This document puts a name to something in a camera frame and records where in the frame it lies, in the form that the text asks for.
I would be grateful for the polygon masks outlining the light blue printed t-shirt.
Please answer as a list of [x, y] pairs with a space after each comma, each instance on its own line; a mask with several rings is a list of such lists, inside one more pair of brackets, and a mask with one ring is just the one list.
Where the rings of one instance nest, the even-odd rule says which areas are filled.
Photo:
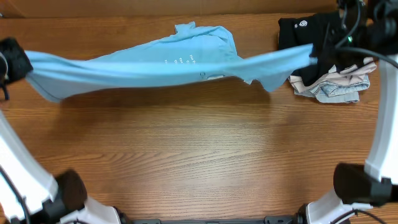
[[222, 26], [175, 26], [175, 34], [91, 60], [69, 60], [27, 51], [33, 70], [26, 80], [44, 98], [60, 102], [73, 95], [114, 88], [186, 85], [224, 77], [259, 81], [266, 91], [290, 74], [315, 64], [313, 45], [241, 58], [232, 33]]

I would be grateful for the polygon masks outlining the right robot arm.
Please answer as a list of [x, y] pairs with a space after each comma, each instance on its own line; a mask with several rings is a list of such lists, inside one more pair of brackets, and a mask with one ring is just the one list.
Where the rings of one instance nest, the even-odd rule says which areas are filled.
[[397, 1], [338, 1], [358, 16], [350, 32], [335, 46], [317, 47], [320, 61], [352, 62], [360, 57], [379, 61], [380, 100], [373, 144], [363, 165], [339, 163], [333, 188], [321, 199], [303, 205], [294, 223], [347, 223], [358, 213], [397, 202]]

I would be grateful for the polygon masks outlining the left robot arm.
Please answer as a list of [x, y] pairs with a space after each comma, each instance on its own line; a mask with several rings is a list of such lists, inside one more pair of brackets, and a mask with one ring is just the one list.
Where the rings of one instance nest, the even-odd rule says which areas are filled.
[[[1, 41], [1, 92], [33, 71], [30, 61], [82, 69], [83, 63], [40, 52], [25, 52], [17, 40]], [[80, 176], [67, 170], [57, 177], [30, 154], [4, 115], [1, 116], [1, 206], [8, 223], [129, 223], [116, 207], [90, 197]]]

